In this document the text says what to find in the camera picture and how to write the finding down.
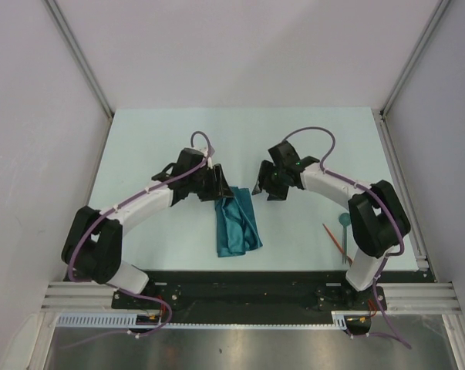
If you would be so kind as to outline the teal satin napkin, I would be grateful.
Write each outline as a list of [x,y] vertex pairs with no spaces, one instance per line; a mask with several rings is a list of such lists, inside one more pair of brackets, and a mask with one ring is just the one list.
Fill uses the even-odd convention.
[[233,197],[214,204],[218,257],[238,257],[263,246],[248,188],[231,187]]

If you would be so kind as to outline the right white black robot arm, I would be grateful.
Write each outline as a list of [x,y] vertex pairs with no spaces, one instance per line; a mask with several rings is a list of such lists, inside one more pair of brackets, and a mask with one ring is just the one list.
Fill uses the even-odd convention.
[[287,199],[290,188],[322,195],[349,212],[358,250],[345,275],[342,303],[359,309],[369,300],[367,288],[380,276],[391,256],[403,254],[410,222],[393,185],[380,180],[363,183],[332,172],[312,156],[301,158],[284,140],[268,150],[252,193],[266,192],[269,201]]

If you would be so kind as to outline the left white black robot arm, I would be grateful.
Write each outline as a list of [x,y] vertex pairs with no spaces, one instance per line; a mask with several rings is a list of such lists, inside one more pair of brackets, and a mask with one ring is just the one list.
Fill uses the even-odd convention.
[[89,281],[129,292],[129,299],[139,308],[151,306],[156,290],[148,284],[147,273],[123,260],[123,237],[192,193],[202,202],[234,196],[222,165],[213,164],[207,151],[184,148],[175,163],[169,163],[130,198],[101,210],[80,208],[61,253],[69,278],[74,280],[78,272]]

